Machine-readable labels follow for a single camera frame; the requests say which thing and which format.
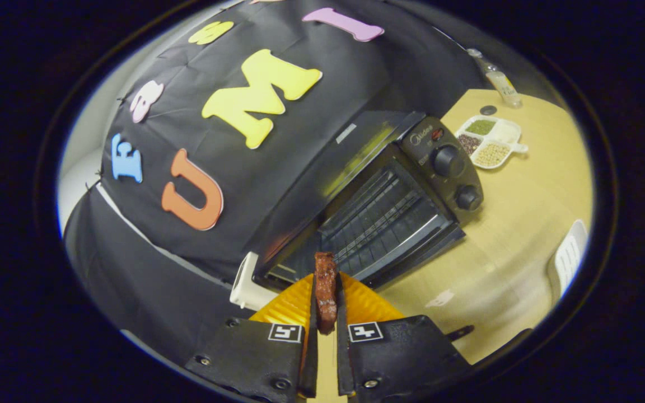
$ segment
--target foam letter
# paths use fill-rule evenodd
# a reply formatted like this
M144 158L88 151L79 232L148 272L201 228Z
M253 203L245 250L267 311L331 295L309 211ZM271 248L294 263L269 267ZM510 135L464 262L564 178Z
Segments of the foam letter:
M231 21L216 21L209 23L207 26L204 26L199 31L191 35L189 38L189 43L212 43L212 41L218 39L222 34L228 32L230 28L233 28L233 23Z
M269 49L256 51L241 66L249 87L217 90L205 103L202 115L215 115L240 131L248 148L258 148L273 128L272 120L258 120L247 112L285 112L272 85L283 90L285 99L296 100L323 76L318 69L303 69L272 56Z
M143 120L148 113L148 110L151 108L151 104L158 100L158 97L163 93L163 84L156 84L156 81L146 82L143 87L136 93L136 96L133 97L131 102L131 115L133 117L133 122L138 123Z
M116 133L111 139L111 173L114 179L118 176L132 176L139 184L143 181L143 172L141 171L141 152L133 151L133 155L128 156L131 152L131 143L120 143L121 134Z
M176 193L176 186L172 182L166 184L163 189L161 206L164 211L176 214L177 217L191 227L206 231L213 228L218 222L218 217L221 216L223 211L223 192L212 177L190 162L187 155L186 150L183 148L176 153L174 162L171 164L171 175L181 175L200 189L205 194L205 206L202 209L192 206L180 194Z
M335 12L330 7L315 10L309 15L302 18L303 21L319 21L328 25L336 26L343 31L348 31L353 34L356 41L366 43L374 38L377 38L384 33L385 30L376 25L367 25L364 22L350 18L349 16L341 15Z

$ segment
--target piece of meat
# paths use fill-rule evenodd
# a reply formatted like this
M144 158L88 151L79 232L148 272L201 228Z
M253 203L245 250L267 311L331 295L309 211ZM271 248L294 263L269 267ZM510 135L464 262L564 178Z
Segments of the piece of meat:
M315 253L315 299L317 300L317 329L321 334L330 334L338 318L335 301L335 279L338 266L332 252Z

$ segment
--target wooden table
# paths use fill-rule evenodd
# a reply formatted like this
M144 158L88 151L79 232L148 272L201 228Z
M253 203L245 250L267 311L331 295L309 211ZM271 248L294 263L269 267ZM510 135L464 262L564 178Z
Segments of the wooden table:
M469 90L441 119L456 131L494 105L494 117L522 127L528 154L512 154L494 170L477 168L484 203L463 228L466 237L378 290L406 316L425 314L443 332L474 325L455 342L470 364L547 316L553 308L547 263L576 219L587 229L591 224L590 160L573 118L545 100L522 95L522 102L515 110L494 90ZM319 395L311 402L346 400L337 396L333 336L320 340Z

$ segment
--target orange letter u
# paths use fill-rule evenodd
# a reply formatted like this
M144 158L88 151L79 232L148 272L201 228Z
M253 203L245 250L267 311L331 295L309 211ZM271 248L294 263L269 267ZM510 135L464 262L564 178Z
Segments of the orange letter u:
M205 231L213 228L223 211L223 192L220 186L202 169L188 159L185 149L180 149L171 164L172 176L182 176L205 194L205 206L197 209L176 192L174 183L169 182L163 189L161 206L164 211L172 212L186 224Z

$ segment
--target control knob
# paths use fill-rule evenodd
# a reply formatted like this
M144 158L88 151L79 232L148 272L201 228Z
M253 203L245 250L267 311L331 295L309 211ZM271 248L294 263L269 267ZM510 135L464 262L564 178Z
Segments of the control knob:
M462 186L457 191L456 204L460 209L474 211L482 203L482 195L471 185Z
M464 156L455 146L442 146L432 160L432 168L441 176L456 178L464 171Z

